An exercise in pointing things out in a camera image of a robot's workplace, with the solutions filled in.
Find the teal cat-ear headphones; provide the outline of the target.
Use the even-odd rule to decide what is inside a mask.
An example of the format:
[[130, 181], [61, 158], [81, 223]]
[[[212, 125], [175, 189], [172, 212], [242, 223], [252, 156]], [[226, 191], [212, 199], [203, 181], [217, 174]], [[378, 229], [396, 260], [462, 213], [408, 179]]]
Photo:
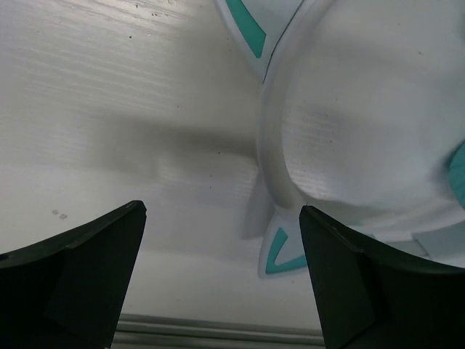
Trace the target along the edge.
[[219, 1], [261, 81], [258, 274], [306, 267], [303, 206], [464, 265], [464, 3]]

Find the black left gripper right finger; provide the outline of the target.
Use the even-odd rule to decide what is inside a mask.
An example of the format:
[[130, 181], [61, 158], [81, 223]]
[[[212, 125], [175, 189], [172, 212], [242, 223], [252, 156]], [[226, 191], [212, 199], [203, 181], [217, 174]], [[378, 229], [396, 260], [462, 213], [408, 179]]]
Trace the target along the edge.
[[462, 348], [464, 270], [402, 252], [313, 206], [299, 214], [327, 348]]

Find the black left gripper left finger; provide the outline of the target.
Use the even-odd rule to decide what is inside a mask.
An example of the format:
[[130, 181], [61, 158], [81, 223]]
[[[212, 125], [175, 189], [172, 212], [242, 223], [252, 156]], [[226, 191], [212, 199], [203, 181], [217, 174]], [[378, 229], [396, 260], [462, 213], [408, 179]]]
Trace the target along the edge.
[[142, 201], [1, 255], [2, 348], [110, 348], [142, 242]]

